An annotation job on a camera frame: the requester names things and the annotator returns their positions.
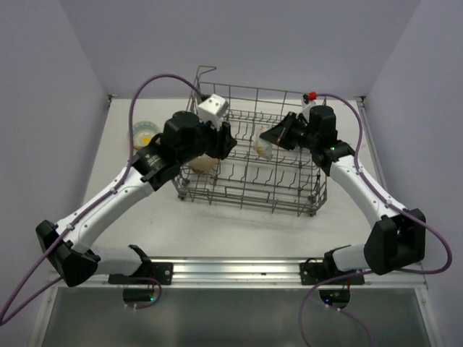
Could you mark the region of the white floral leaf bowl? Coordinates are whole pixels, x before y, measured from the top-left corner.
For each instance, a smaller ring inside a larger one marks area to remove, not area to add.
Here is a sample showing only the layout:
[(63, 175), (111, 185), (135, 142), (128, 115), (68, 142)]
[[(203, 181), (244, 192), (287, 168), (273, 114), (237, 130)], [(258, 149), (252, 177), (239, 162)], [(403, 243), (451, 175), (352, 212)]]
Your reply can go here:
[(272, 144), (269, 141), (264, 140), (260, 137), (260, 135), (266, 132), (267, 130), (269, 130), (267, 126), (258, 126), (253, 140), (253, 147), (260, 158), (263, 158), (265, 160), (271, 160), (273, 156)]

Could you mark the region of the white yellow dotted bowl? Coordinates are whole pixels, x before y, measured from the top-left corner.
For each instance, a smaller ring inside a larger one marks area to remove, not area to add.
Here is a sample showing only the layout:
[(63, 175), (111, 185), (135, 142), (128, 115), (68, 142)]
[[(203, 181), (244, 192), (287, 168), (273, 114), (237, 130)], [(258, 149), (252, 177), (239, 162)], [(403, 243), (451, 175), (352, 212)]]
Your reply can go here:
[(152, 121), (139, 121), (132, 125), (127, 136), (132, 137), (134, 147), (145, 147), (160, 132), (158, 125)]

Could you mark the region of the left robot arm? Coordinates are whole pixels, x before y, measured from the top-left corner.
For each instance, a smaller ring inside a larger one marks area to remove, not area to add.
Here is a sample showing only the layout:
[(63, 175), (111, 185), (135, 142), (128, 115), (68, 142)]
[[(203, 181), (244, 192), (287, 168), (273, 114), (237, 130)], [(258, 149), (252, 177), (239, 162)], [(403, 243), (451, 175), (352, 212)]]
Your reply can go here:
[(133, 205), (176, 178), (184, 164), (203, 154), (225, 159), (237, 141), (224, 114), (176, 112), (104, 190), (73, 214), (37, 226), (43, 253), (69, 287), (93, 275), (124, 275), (136, 284), (153, 277), (149, 256), (138, 246), (94, 249), (92, 245)]

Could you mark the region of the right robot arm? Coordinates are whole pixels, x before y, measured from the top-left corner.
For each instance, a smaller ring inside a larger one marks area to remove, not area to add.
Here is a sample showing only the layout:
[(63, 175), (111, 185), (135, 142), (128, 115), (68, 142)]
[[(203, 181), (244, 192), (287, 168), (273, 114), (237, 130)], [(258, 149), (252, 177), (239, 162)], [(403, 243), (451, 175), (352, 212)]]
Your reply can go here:
[(330, 106), (288, 113), (259, 136), (285, 150), (310, 151), (313, 163), (331, 177), (362, 211), (372, 230), (367, 241), (332, 249), (324, 255), (322, 274), (340, 283), (354, 270), (383, 275), (421, 261), (425, 256), (424, 214), (398, 203), (355, 160), (354, 149), (338, 138)]

